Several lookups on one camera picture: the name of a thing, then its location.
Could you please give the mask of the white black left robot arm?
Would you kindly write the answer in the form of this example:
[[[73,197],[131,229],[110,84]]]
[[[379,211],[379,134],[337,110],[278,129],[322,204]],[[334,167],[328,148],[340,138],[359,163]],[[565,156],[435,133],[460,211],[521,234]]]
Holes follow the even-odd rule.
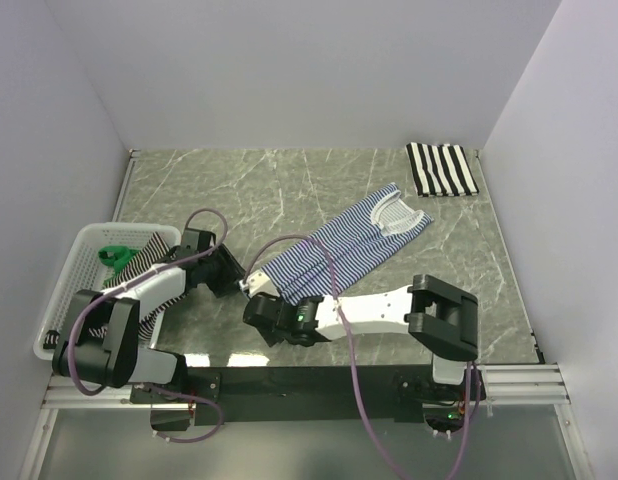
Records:
[[[101,291],[77,291],[52,357],[52,371],[99,389],[153,382],[165,401],[182,399],[189,378],[182,355],[142,346],[157,316],[191,290],[221,298],[238,290],[244,269],[210,231],[187,228],[170,246],[159,234],[133,255]]]

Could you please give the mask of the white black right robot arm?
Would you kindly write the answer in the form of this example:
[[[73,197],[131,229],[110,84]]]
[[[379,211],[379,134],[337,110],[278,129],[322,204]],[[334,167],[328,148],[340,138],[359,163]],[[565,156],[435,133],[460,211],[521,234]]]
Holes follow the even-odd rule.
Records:
[[[377,294],[340,297],[317,294],[292,304],[262,271],[241,281],[248,297],[243,322],[268,346],[282,342],[311,347],[347,336],[408,335],[432,353],[428,387],[449,399],[462,386],[466,366],[478,358],[478,298],[430,275]]]

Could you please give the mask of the blue white striped tank top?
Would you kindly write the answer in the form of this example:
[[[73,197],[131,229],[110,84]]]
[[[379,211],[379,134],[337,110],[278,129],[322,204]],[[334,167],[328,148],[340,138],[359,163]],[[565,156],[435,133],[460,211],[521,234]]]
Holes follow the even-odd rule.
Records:
[[[287,302],[341,293],[415,240],[433,218],[414,210],[394,183],[369,194],[265,263],[261,271]]]

